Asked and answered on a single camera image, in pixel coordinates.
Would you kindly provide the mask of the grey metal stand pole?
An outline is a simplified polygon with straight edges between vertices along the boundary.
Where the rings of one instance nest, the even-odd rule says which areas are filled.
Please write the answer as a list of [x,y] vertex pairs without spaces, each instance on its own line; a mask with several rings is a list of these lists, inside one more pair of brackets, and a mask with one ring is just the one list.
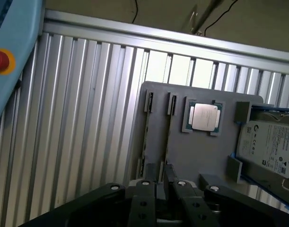
[[192,9],[191,16],[189,19],[189,23],[191,25],[190,33],[192,35],[195,35],[199,32],[199,29],[205,23],[207,18],[217,7],[219,7],[223,3],[224,0],[208,0],[208,1],[209,3],[207,7],[201,14],[198,13],[198,4],[195,4]]

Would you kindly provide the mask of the silver hard disk drive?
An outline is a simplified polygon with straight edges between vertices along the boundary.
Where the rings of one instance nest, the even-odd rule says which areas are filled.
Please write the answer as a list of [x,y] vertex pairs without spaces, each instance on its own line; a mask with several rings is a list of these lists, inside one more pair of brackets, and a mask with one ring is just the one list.
[[254,116],[241,126],[236,156],[289,178],[289,114]]

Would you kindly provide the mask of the light blue teach pendant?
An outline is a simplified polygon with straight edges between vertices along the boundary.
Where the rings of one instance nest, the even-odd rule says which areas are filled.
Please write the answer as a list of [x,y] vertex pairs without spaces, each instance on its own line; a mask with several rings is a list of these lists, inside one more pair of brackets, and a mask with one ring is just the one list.
[[42,31],[44,0],[0,0],[0,49],[11,51],[14,71],[0,75],[0,117]]

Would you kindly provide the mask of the silver CPU chip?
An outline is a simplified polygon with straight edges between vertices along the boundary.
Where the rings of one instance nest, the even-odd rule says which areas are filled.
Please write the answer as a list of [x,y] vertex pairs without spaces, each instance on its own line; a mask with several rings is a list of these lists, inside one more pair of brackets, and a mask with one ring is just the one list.
[[186,129],[217,132],[222,111],[222,104],[203,104],[194,100],[189,102]]

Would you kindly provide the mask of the red emergency stop button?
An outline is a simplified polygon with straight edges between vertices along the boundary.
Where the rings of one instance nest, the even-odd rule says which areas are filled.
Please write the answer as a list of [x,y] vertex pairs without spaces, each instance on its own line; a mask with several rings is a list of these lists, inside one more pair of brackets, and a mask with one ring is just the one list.
[[14,71],[16,59],[14,54],[7,49],[0,49],[0,75],[8,75]]

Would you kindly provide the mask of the green RAM stick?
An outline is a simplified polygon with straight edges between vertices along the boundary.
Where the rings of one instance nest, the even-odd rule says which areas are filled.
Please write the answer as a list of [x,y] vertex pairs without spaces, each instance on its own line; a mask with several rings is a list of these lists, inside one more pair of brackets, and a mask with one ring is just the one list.
[[145,127],[144,127],[144,137],[143,137],[141,162],[140,162],[140,173],[139,173],[139,177],[141,177],[141,178],[144,175],[146,141],[147,141],[147,134],[149,131],[149,118],[150,118],[151,109],[152,109],[153,96],[154,96],[153,92],[147,91],[146,103],[145,103],[145,108],[144,108],[144,112],[146,113],[146,121],[145,121]]
[[168,153],[169,153],[169,144],[170,144],[170,134],[172,128],[172,120],[175,116],[175,106],[177,100],[177,94],[168,93],[169,102],[168,102],[168,109],[167,109],[167,116],[168,116],[168,127],[167,127],[167,134],[166,134],[166,147],[165,151],[163,152],[163,157],[160,162],[160,171],[159,171],[159,179],[158,182],[163,182],[165,166],[168,163]]

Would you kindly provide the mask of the grey parts rack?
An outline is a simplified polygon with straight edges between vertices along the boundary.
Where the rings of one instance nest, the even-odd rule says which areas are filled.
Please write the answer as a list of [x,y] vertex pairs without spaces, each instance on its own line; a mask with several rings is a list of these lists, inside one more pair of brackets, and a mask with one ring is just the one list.
[[[166,147],[168,127],[168,93],[177,94],[175,116],[172,120],[168,163],[172,164],[179,179],[199,182],[200,174],[215,175],[223,183],[235,190],[245,191],[248,184],[235,183],[226,175],[228,156],[236,150],[240,127],[234,122],[237,102],[262,104],[263,98],[257,95],[226,92],[212,89],[171,85],[157,82],[144,82],[140,89],[137,111],[134,116],[134,129],[131,143],[130,173],[137,179],[140,173],[141,153],[144,137],[146,113],[144,112],[147,91],[153,92],[152,109],[149,118],[149,131],[146,141],[145,166],[156,165],[160,171],[160,162]],[[213,136],[205,131],[186,131],[188,101],[223,104],[220,116],[220,131]]]

